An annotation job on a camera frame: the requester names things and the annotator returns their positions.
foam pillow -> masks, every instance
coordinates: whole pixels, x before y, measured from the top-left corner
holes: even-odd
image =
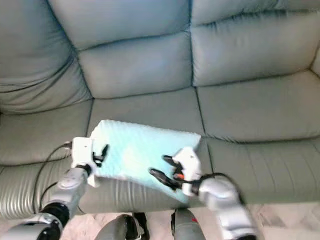
[[[172,176],[173,167],[162,155],[175,155],[183,147],[196,150],[201,136],[196,133],[157,128],[136,123],[102,120],[92,131],[93,151],[100,154],[109,144],[107,156],[95,175],[129,180],[151,187],[186,203],[181,190],[172,191],[149,174],[149,168],[159,169]]]

sofa cushion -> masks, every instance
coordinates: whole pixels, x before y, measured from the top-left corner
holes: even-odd
[[[235,142],[320,135],[320,79],[311,71],[198,88],[205,132]]]
[[[65,141],[86,135],[92,101],[51,111],[0,116],[0,165],[43,162]],[[61,149],[51,160],[62,159]]]
[[[265,12],[192,27],[194,85],[305,70],[318,50],[319,26],[317,12]]]
[[[105,119],[204,133],[196,92],[192,87],[164,93],[95,99],[88,136]]]
[[[320,199],[320,138],[236,144],[209,139],[215,172],[231,176],[249,203]]]
[[[257,13],[269,10],[319,9],[317,0],[194,0],[192,24],[208,24],[242,13]]]
[[[95,98],[191,86],[188,0],[50,0]]]
[[[6,166],[0,170],[0,219],[23,219],[34,213],[33,193],[36,176],[42,163]],[[39,200],[50,184],[56,182],[71,166],[70,157],[51,161],[43,168],[37,183],[34,207],[39,209]],[[52,193],[44,196],[42,206]]]
[[[95,98],[115,98],[182,89],[191,85],[187,32],[118,41],[79,53]]]
[[[91,98],[46,1],[1,1],[0,23],[0,112],[35,113]]]
[[[188,0],[49,0],[78,50],[172,34],[189,25]]]

gray leather sofa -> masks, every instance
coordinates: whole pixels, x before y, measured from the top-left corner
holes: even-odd
[[[196,132],[249,203],[320,199],[320,0],[0,0],[0,218],[24,218],[112,119]],[[197,201],[190,202],[196,206]],[[104,179],[84,212],[182,207]]]

